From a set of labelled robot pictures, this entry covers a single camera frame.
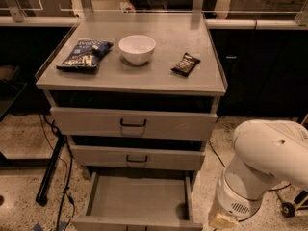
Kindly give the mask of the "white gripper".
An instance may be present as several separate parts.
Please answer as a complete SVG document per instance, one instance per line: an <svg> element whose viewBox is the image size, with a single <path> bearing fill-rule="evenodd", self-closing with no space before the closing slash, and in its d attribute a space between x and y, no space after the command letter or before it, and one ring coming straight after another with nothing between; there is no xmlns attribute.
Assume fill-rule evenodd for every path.
<svg viewBox="0 0 308 231"><path fill-rule="evenodd" d="M216 185L216 197L209 214L208 224L218 230L233 228L239 225L237 218L250 218L261 207L261 200L248 200L235 193L221 175Z"/></svg>

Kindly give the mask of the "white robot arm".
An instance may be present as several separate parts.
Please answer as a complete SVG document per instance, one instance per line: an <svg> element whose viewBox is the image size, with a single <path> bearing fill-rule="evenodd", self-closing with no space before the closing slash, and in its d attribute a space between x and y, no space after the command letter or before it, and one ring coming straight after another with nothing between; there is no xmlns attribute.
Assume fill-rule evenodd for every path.
<svg viewBox="0 0 308 231"><path fill-rule="evenodd" d="M208 223L232 228L252 217L264 194L282 181L308 191L307 129L289 120L253 119L233 133L235 155L216 184Z"/></svg>

